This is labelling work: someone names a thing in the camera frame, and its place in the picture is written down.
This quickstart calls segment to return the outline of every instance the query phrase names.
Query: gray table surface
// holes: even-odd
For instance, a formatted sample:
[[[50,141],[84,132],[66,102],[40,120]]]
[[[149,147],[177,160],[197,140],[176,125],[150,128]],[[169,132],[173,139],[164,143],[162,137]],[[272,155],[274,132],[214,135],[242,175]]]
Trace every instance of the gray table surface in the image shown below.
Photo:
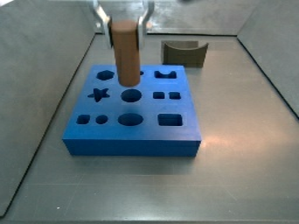
[[[165,39],[209,42],[186,69],[202,142],[190,157],[72,157],[61,134],[93,64],[113,53],[96,36],[1,221],[299,221],[299,125],[236,38],[148,36],[142,64]]]

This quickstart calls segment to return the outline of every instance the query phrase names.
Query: blue foam block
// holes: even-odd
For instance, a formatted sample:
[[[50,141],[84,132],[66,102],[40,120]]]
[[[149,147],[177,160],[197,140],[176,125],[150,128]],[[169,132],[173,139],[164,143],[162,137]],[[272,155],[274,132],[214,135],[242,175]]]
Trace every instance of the blue foam block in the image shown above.
[[[117,83],[114,66],[93,66],[64,131],[70,155],[194,157],[201,142],[182,66],[141,66]]]

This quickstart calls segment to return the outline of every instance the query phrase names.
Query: hexagonal hole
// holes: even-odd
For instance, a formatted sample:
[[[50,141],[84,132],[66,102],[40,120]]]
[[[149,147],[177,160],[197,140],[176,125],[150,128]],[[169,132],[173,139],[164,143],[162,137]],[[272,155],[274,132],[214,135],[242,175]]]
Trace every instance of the hexagonal hole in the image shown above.
[[[100,79],[101,81],[106,81],[113,78],[113,75],[114,75],[113,72],[105,70],[105,71],[97,73],[97,79]]]

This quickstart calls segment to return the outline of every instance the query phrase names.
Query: wooden block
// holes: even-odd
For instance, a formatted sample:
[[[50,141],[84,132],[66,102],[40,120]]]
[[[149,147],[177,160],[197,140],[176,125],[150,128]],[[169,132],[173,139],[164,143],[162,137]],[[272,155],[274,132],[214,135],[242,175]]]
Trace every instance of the wooden block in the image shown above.
[[[132,87],[140,82],[136,22],[132,20],[112,22],[110,32],[114,47],[117,80],[121,86]]]

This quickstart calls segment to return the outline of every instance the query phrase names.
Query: curved dark block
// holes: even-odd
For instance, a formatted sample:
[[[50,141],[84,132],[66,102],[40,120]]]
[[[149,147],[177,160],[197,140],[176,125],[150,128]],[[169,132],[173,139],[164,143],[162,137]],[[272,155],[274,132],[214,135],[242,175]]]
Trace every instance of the curved dark block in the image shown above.
[[[93,36],[78,2],[14,0],[0,8],[0,216]]]
[[[202,67],[208,45],[198,46],[197,41],[162,41],[162,64]]]

